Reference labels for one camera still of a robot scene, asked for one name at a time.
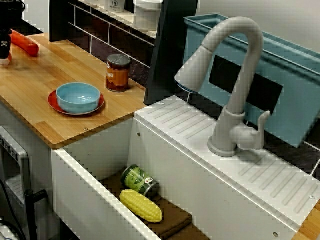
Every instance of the yellow corn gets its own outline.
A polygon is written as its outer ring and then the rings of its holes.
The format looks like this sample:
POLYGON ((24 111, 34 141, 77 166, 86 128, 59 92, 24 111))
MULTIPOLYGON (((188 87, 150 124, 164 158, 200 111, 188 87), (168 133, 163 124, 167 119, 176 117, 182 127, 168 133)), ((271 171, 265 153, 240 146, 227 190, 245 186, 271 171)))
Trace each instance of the yellow corn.
POLYGON ((159 223, 162 220, 161 209, 154 202, 132 189, 123 190, 120 194, 120 201, 134 214, 150 223, 159 223))

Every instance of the faucet base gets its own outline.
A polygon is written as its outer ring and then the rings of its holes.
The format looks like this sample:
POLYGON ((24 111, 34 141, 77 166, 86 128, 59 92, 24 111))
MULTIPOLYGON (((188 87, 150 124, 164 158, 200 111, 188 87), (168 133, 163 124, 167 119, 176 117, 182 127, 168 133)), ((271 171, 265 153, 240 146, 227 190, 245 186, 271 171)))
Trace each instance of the faucet base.
POLYGON ((220 157, 224 157, 224 158, 230 158, 233 157, 234 155, 236 155, 236 151, 235 150, 231 150, 231 151, 222 151, 218 148, 216 148, 213 144, 212 144, 212 136, 209 138, 208 140, 208 148, 211 152, 213 152, 215 155, 218 155, 220 157))
POLYGON ((209 138, 208 148, 214 154, 230 158, 236 154, 237 144, 230 136, 233 128, 244 123, 246 113, 233 114, 228 111, 228 105, 224 106, 219 119, 215 125, 213 135, 209 138))

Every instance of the can label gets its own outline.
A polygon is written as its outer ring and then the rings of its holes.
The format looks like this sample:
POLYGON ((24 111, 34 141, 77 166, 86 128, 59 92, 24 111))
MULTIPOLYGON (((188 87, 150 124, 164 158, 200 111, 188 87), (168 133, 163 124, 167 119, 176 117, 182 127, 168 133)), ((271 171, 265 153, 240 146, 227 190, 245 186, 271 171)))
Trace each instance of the can label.
POLYGON ((107 68, 106 78, 109 83, 115 86, 126 86, 129 81, 129 69, 116 70, 113 68, 107 68))
POLYGON ((153 178, 138 166, 132 169, 124 180, 124 184, 128 188, 142 195, 144 195, 145 191, 151 186, 151 182, 153 182, 153 178))

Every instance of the play kitchen sink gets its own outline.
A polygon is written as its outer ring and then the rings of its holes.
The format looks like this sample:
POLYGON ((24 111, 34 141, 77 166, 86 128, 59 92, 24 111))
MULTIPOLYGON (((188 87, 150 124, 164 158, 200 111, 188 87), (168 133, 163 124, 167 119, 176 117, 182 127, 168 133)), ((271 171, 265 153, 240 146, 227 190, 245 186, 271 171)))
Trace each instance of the play kitchen sink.
POLYGON ((172 96, 52 150, 54 211, 81 240, 160 239, 101 184, 137 164, 210 239, 291 240, 320 199, 319 181, 264 149, 215 155, 215 125, 172 96))

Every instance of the ribbed drainboard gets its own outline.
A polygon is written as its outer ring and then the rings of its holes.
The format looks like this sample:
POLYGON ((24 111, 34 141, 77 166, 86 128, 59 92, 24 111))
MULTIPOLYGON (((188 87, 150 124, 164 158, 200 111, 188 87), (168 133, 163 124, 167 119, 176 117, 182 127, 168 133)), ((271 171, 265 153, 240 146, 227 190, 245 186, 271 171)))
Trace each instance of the ribbed drainboard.
POLYGON ((238 150, 229 158, 213 154, 207 143, 216 121, 176 96, 135 118, 294 230, 320 199, 318 180, 265 149, 238 150))

